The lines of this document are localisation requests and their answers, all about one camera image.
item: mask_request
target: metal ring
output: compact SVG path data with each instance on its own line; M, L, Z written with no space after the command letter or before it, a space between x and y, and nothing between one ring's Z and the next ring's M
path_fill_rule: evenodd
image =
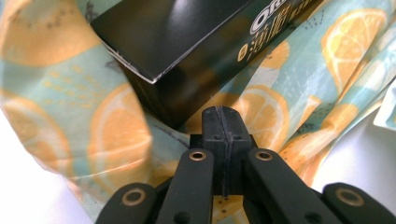
M128 196L133 193L138 193L140 197L136 200L130 200ZM126 193L124 193L124 195L122 196L122 203L127 206L135 206L145 201L145 199L146 199L146 192L143 191L142 189L135 188L135 189L130 189Z
M256 153L256 158L261 161L270 161L273 158L273 156L266 151L258 151Z
M193 161L203 161L204 159L206 159L206 153L204 153L203 151L193 151L192 153L190 153L190 159L192 159Z
M364 205L364 200L363 198L355 191L352 189L344 189L340 188L335 192L335 195L337 198L346 204L355 206L355 207L360 207Z

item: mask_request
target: white table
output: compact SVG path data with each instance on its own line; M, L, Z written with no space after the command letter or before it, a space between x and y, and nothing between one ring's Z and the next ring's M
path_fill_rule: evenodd
M396 133L372 125L374 115L347 134L318 171L314 189L345 182L365 190L396 214ZM0 113L0 223L92 224L59 175L42 170Z

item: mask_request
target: white background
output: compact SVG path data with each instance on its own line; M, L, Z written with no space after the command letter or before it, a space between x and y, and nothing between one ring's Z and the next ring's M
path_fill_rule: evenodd
M349 132L318 171L314 189L344 182L396 214L396 133L372 125ZM0 113L0 223L92 224L59 175L42 170Z

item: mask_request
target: orange and teal fabric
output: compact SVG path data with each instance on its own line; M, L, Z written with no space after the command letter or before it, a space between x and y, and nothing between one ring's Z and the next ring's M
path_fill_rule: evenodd
M278 152L310 185L334 141L396 75L396 1L325 0L173 130L145 112L88 24L119 1L0 2L1 109L92 220L123 185L172 176L211 105L238 110L259 147ZM390 104L382 107L394 117ZM241 197L214 205L215 222L246 223Z

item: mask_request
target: cardboard box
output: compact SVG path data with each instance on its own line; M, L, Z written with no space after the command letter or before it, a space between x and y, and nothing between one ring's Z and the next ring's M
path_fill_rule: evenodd
M124 0L91 26L141 103L176 128L316 0Z

